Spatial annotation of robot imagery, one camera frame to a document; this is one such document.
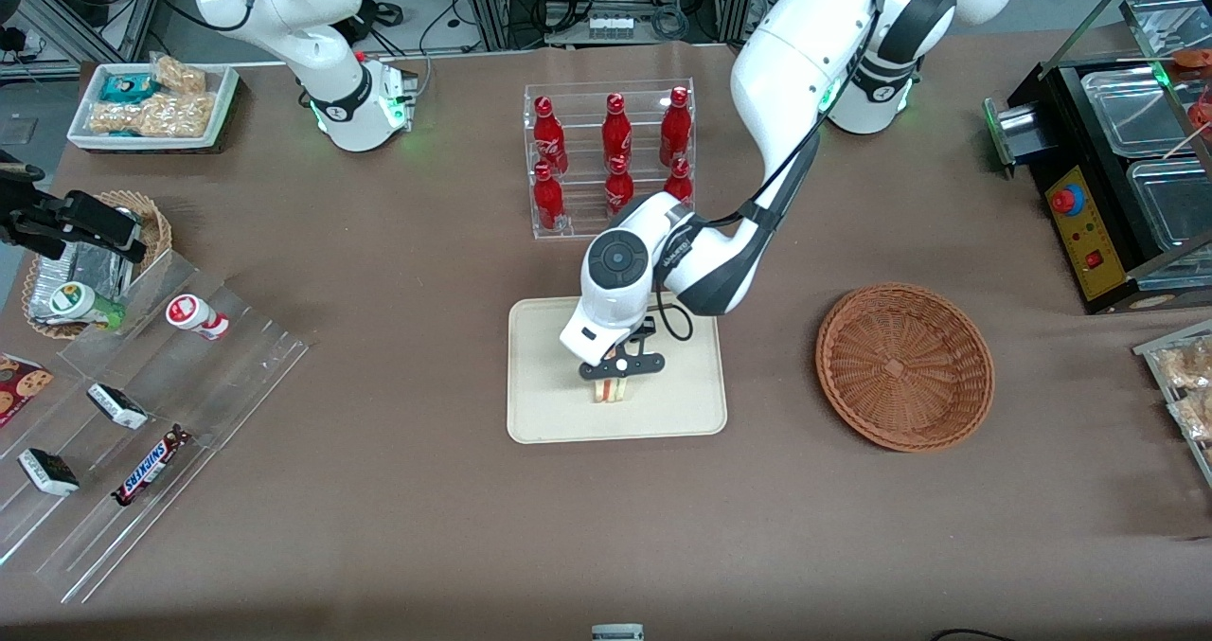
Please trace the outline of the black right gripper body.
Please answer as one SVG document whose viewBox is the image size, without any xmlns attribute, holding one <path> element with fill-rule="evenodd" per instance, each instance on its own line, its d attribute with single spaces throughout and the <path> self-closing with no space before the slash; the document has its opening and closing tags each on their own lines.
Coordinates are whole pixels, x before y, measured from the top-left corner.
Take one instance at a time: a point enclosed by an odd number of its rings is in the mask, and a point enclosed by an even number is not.
<svg viewBox="0 0 1212 641">
<path fill-rule="evenodd" d="M 46 201 L 36 187 L 45 178 L 42 168 L 22 161 L 1 164 L 1 239 L 4 244 L 25 247 L 27 234 L 18 222 Z"/>
</svg>

